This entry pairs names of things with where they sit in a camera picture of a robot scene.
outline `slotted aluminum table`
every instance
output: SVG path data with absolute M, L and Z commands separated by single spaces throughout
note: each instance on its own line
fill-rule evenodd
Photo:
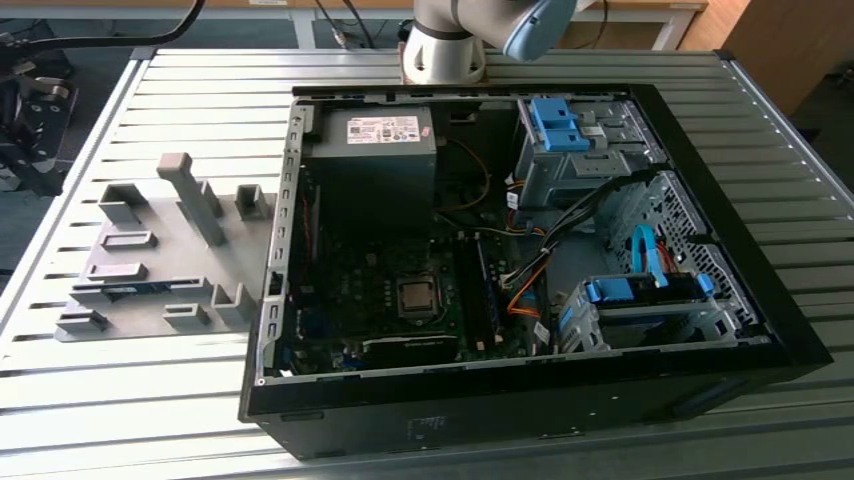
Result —
M 104 186 L 132 180 L 172 195 L 156 159 L 187 151 L 215 191 L 272 192 L 291 87 L 396 83 L 396 61 L 323 50 L 131 61 L 0 301 L 0 477 L 854 478 L 851 197 L 738 64 L 712 54 L 572 51 L 524 66 L 492 54 L 490 78 L 658 85 L 833 351 L 807 377 L 687 422 L 300 464 L 236 419 L 245 335 L 53 340 Z

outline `power supply label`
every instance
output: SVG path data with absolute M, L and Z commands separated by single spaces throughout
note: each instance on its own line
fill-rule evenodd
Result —
M 418 117 L 356 117 L 347 122 L 347 144 L 420 142 Z

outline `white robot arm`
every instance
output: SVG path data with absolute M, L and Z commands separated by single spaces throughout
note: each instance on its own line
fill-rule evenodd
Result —
M 419 84 L 474 83 L 483 77 L 483 42 L 532 61 L 558 43 L 576 0 L 416 0 L 403 71 Z

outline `white label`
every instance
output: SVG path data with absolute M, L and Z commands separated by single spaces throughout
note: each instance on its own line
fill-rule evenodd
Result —
M 548 345 L 548 337 L 551 334 L 548 333 L 548 329 L 543 327 L 543 324 L 539 323 L 539 320 L 536 321 L 536 325 L 534 325 L 534 335 L 536 335 L 536 338 Z
M 287 0 L 249 0 L 249 5 L 285 7 L 288 5 L 288 2 Z
M 347 122 L 347 144 L 420 142 L 418 117 L 356 117 Z
M 507 208 L 519 210 L 519 195 L 514 192 L 507 192 Z
M 582 135 L 586 137 L 604 136 L 604 130 L 598 125 L 595 127 L 582 127 Z

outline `gray stand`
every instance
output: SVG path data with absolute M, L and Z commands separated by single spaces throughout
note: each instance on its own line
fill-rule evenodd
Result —
M 217 198 L 189 174 L 187 155 L 157 168 L 177 199 L 145 199 L 111 185 L 109 220 L 57 321 L 63 342 L 247 331 L 261 298 L 271 235 L 257 185 Z

